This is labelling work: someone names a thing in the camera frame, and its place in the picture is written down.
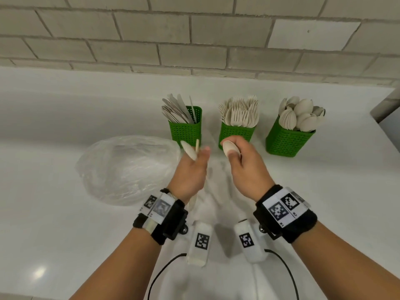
person's right hand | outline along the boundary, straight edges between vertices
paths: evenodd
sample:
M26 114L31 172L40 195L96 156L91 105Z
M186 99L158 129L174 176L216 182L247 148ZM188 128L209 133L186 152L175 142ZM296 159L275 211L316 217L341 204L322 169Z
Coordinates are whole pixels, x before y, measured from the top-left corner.
M235 151L228 153L232 169L233 183L242 195L258 201L275 185L260 154L253 145L241 136L230 136L221 141L231 141L242 153L242 160Z

brick wall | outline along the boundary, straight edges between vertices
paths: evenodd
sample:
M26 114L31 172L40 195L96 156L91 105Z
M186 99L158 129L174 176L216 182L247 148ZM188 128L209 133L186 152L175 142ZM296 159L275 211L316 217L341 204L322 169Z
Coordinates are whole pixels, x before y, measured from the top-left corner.
M396 86L400 0L0 0L0 65Z

hand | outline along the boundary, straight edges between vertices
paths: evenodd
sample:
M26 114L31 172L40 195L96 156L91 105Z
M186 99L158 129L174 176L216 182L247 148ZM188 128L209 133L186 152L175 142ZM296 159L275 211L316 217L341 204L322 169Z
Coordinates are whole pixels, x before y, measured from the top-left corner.
M185 153L180 159L175 174L168 185L171 194L187 204L190 198L204 187L209 158L209 147L199 151L196 161L193 161Z
M242 195L258 201L275 185L260 154L253 145L241 136L230 136L221 141L231 141L242 153L242 160L235 151L228 153L228 159L232 169L233 183Z

finger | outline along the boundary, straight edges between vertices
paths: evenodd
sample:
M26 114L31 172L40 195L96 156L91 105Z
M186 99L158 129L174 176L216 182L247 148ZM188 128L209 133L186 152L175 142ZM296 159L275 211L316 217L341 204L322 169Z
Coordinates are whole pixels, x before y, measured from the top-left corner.
M235 172L242 169L242 162L240 161L240 155L236 151L231 150L228 152L227 156L233 175Z
M234 143L238 147L241 154L244 156L254 150L254 146L247 142L246 139L244 139L242 136L229 136L221 141L221 145L225 141L231 141L232 143Z
M196 164L201 167L207 168L207 163L210 158L210 154L211 154L211 150L208 146L206 146L205 148L200 150L199 153L197 154Z

white countertop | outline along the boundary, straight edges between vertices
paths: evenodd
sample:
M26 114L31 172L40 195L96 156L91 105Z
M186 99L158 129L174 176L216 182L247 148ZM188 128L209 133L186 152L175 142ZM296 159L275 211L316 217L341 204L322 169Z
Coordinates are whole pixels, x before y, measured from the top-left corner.
M117 86L111 90L110 84ZM158 111L169 92L184 99L190 93L203 108L203 144L213 149L210 188L227 204L217 208L201 192L191 217L215 225L209 261L204 268L174 262L158 279L153 299L160 292L160 299L294 297L281 262L268 257L248 264L232 235L233 224L253 208L232 186L227 160L216 148L216 105L234 93L260 99L252 143L275 181L293 188L330 229L400 276L400 154L368 114L390 89L14 68L0 69L0 86L0 292L67 299L125 237L138 206L91 199L74 165L87 145L104 138L169 137ZM264 141L279 101L294 94L326 107L327 123L295 158L269 155ZM324 299L289 245L268 245L292 269L301 298ZM186 251L183 238L168 242L156 269Z

